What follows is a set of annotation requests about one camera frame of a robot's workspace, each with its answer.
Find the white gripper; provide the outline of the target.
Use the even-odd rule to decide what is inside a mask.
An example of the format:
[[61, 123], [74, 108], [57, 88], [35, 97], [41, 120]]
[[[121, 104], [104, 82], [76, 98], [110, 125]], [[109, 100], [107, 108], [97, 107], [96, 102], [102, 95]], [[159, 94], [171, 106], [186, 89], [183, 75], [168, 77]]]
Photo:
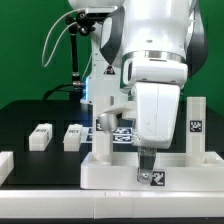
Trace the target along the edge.
[[132, 144], [138, 148], [137, 180], [150, 183], [157, 150], [170, 147], [180, 90], [188, 67], [181, 59], [128, 54], [122, 57], [120, 88], [132, 99], [104, 109], [98, 116], [105, 133], [117, 128], [117, 115], [135, 123]]

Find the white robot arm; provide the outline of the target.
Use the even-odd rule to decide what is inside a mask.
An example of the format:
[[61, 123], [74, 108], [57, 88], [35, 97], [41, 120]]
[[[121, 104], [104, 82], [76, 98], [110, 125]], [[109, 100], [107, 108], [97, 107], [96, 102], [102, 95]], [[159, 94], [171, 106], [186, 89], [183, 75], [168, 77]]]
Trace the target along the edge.
[[104, 131], [117, 115], [133, 122], [138, 147], [137, 178], [152, 179], [156, 151], [170, 147], [180, 92], [187, 78], [203, 66], [206, 40], [199, 0], [69, 0], [83, 17], [80, 25], [98, 24], [95, 46], [102, 67], [119, 69], [114, 80], [87, 80], [85, 100], [110, 97], [99, 112]]

